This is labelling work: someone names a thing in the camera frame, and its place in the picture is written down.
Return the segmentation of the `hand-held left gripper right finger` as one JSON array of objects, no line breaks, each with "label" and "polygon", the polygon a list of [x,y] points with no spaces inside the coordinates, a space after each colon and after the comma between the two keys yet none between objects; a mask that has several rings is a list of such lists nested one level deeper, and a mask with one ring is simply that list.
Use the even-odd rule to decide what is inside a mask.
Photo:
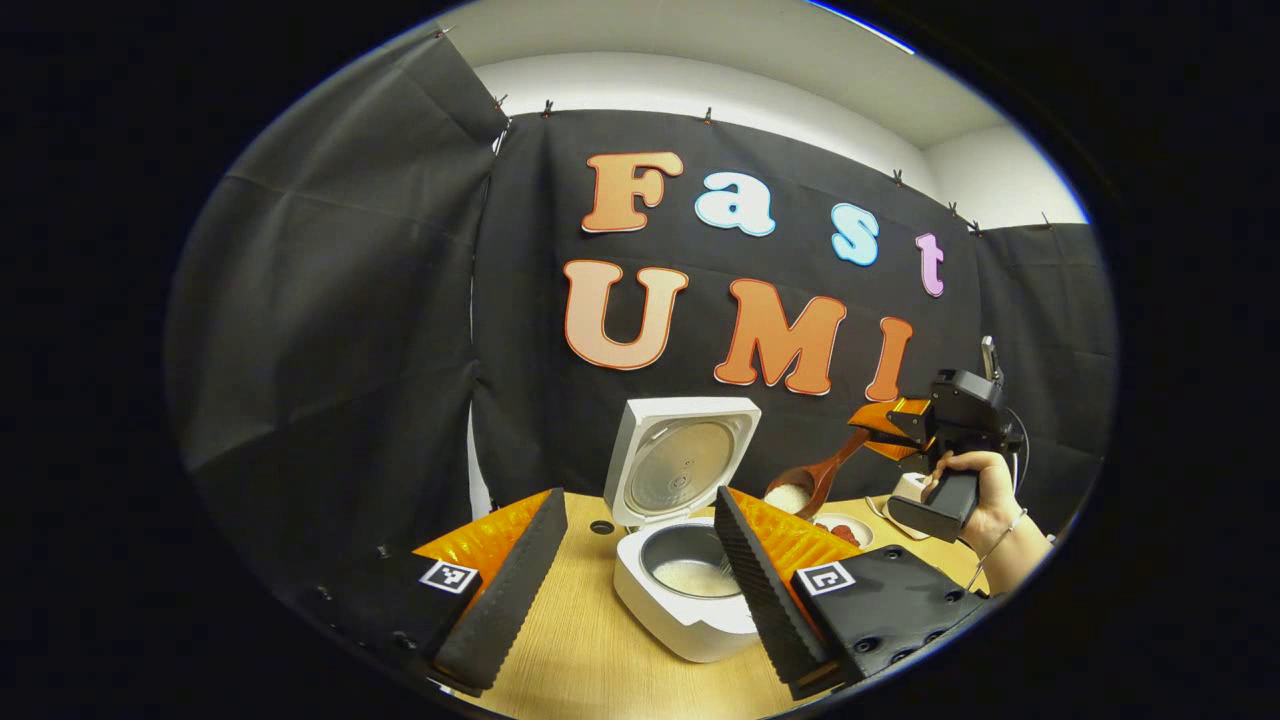
[{"label": "hand-held left gripper right finger", "polygon": [[714,530],[778,679],[795,700],[893,673],[991,611],[899,544],[860,550],[722,487]]}]

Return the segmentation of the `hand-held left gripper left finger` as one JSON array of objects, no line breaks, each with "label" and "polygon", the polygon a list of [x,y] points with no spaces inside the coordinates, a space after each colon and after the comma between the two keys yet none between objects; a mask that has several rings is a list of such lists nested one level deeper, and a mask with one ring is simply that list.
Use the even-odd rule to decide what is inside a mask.
[{"label": "hand-held left gripper left finger", "polygon": [[547,489],[416,550],[378,550],[300,594],[320,626],[393,673],[472,697],[494,687],[567,532]]}]

